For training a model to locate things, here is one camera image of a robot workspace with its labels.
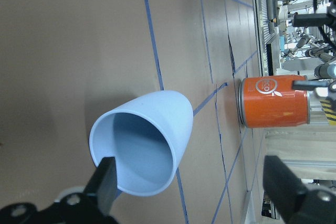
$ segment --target black cable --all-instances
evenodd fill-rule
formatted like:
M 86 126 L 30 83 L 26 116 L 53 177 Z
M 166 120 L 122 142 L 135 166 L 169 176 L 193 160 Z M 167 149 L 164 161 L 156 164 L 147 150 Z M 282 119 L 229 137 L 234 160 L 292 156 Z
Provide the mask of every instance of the black cable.
M 314 13 L 316 13 L 317 10 L 317 0 L 313 0 L 313 8 L 314 8 Z M 328 43 L 332 49 L 334 49 L 334 51 L 336 51 L 336 45 L 330 40 L 330 38 L 326 35 L 326 33 L 324 32 L 323 28 L 321 26 L 318 27 L 324 41 L 326 43 Z

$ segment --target yellow and black warning stripe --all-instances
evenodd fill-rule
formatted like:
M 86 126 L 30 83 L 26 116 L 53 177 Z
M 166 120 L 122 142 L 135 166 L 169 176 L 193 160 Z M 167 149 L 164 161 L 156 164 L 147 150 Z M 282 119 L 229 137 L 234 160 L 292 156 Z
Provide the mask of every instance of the yellow and black warning stripe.
M 320 100 L 324 113 L 330 125 L 336 125 L 336 111 L 331 109 L 331 103 L 328 100 Z

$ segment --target orange can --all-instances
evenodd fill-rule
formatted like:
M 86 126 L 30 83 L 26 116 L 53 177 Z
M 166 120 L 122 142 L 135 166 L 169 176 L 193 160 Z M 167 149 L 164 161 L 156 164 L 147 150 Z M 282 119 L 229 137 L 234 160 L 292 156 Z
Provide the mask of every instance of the orange can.
M 292 90 L 303 76 L 245 78 L 239 86 L 238 107 L 242 123 L 249 128 L 286 127 L 309 123 L 309 93 Z

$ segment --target screw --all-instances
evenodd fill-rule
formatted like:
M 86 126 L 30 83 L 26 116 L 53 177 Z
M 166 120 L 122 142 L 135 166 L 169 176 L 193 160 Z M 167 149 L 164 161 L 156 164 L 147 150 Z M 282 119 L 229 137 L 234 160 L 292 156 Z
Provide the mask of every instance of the screw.
M 326 202 L 331 201 L 331 196 L 328 193 L 326 193 L 325 191 L 319 191 L 317 193 L 317 196 L 323 201 L 326 201 Z
M 12 210 L 12 213 L 10 215 L 16 218 L 21 215 L 24 215 L 26 211 L 27 211 L 27 208 L 25 207 L 25 205 L 18 205 Z
M 71 206 L 74 206 L 80 202 L 80 197 L 78 194 L 72 194 L 68 197 L 67 203 Z

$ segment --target light blue cup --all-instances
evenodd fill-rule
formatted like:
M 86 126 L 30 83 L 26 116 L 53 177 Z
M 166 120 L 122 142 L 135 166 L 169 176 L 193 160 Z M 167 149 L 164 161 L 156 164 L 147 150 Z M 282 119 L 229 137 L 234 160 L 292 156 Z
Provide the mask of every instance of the light blue cup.
M 189 100 L 158 91 L 129 101 L 99 117 L 90 133 L 96 166 L 114 156 L 118 188 L 136 196 L 166 189 L 188 144 L 193 125 Z

